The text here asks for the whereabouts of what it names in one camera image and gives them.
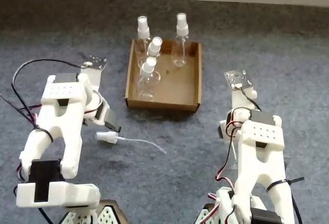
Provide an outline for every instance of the gray carpet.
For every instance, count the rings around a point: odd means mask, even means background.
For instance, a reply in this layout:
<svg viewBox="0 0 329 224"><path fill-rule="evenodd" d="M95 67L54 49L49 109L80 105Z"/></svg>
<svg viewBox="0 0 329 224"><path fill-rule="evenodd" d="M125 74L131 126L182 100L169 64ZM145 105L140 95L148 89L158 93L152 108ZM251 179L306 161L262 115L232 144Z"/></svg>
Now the gray carpet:
<svg viewBox="0 0 329 224"><path fill-rule="evenodd" d="M203 45L203 103L194 115L127 109L124 92L136 18L149 17L152 35L170 38L175 14L186 12L191 38ZM0 0L1 93L18 104L10 82L26 60L58 58L79 63L79 51L109 59L101 93L122 125L122 136L145 144L97 142L101 127L83 127L83 147L75 183L94 183L102 198L118 201L132 224L192 223L214 181L227 146L218 139L218 121L230 108L223 72L245 68L258 104L283 119L287 177L305 176L291 186L304 223L327 223L329 175L329 9L236 3L158 0ZM26 67L17 87L29 104L39 103L47 76L65 65ZM18 209L12 194L14 170L31 126L0 102L0 222L45 223L36 209ZM45 158L60 158L63 142ZM226 175L234 179L235 172ZM256 191L268 204L265 190ZM58 222L60 208L46 209Z"/></svg>

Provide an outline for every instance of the bottle cap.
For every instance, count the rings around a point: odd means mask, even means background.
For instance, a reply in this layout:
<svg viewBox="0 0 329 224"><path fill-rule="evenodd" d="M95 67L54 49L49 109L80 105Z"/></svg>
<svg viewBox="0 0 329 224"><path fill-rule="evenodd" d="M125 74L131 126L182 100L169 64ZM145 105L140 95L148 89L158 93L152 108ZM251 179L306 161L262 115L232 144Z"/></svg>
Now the bottle cap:
<svg viewBox="0 0 329 224"><path fill-rule="evenodd" d="M177 14L176 31L178 36L186 36L189 34L189 25L187 24L185 13Z"/></svg>
<svg viewBox="0 0 329 224"><path fill-rule="evenodd" d="M150 37L150 28L148 26L148 18L146 16L140 16L138 21L138 38L147 39Z"/></svg>
<svg viewBox="0 0 329 224"><path fill-rule="evenodd" d="M158 36L154 37L148 46L148 56L156 57L160 53L162 39Z"/></svg>
<svg viewBox="0 0 329 224"><path fill-rule="evenodd" d="M154 57L148 57L140 68L140 74L144 77L149 77L154 72L156 65L156 59Z"/></svg>

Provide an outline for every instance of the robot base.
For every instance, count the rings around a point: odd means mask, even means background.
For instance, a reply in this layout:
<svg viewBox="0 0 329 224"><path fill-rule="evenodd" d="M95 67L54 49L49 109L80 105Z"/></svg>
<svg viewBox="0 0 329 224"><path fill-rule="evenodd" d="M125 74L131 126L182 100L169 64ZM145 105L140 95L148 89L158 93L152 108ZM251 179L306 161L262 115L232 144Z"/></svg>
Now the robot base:
<svg viewBox="0 0 329 224"><path fill-rule="evenodd" d="M214 208L214 204L213 203L207 203L204 208L201 210L201 212L199 213L199 215L197 216L194 224L198 224L200 223L200 221L203 220L203 218L209 214L209 212ZM214 219L212 217L209 218L209 220L207 220L205 222L205 224L218 224L215 223Z"/></svg>
<svg viewBox="0 0 329 224"><path fill-rule="evenodd" d="M98 224L129 224L127 218L114 200L101 200L97 209ZM76 216L76 212L67 212L59 224L93 224L90 216Z"/></svg>

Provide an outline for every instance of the cardboard box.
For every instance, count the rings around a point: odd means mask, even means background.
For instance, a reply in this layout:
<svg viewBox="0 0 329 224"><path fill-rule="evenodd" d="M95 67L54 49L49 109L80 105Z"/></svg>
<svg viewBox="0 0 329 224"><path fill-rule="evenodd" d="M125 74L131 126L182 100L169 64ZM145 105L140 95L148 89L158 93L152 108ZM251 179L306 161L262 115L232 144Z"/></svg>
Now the cardboard box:
<svg viewBox="0 0 329 224"><path fill-rule="evenodd" d="M126 104L129 108L159 108L197 111L201 104L202 64L201 45L192 42L190 55L184 67L176 67L171 60L170 40L163 40L161 56L155 70L161 81L153 87L154 101L140 100L137 95L139 67L135 54L135 41L132 41L127 85Z"/></svg>

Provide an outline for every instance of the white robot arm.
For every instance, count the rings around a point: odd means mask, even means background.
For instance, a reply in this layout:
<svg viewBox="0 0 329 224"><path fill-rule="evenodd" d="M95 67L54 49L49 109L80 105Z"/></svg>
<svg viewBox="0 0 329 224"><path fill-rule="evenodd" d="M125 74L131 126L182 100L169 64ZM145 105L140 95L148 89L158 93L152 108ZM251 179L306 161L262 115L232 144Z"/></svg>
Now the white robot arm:
<svg viewBox="0 0 329 224"><path fill-rule="evenodd" d="M36 129L28 136L20 154L19 174L25 182L18 184L18 207L62 206L71 210L88 210L90 218L100 201L100 192L93 184L72 184L65 179L77 175L82 146L82 124L104 125L120 132L107 101L98 92L106 59L93 57L85 62L80 73L51 75L41 98L42 107L36 117ZM47 147L62 137L63 158L40 160Z"/></svg>
<svg viewBox="0 0 329 224"><path fill-rule="evenodd" d="M203 210L195 223L294 224L290 181L286 180L283 158L282 120L256 110L260 109L254 102L257 93L246 71L226 72L225 76L232 88L232 110L220 122L218 131L232 146L235 156L237 143L238 177L234 188L223 187L210 196L218 210ZM267 188L275 212L266 210L261 199L251 194L256 183Z"/></svg>

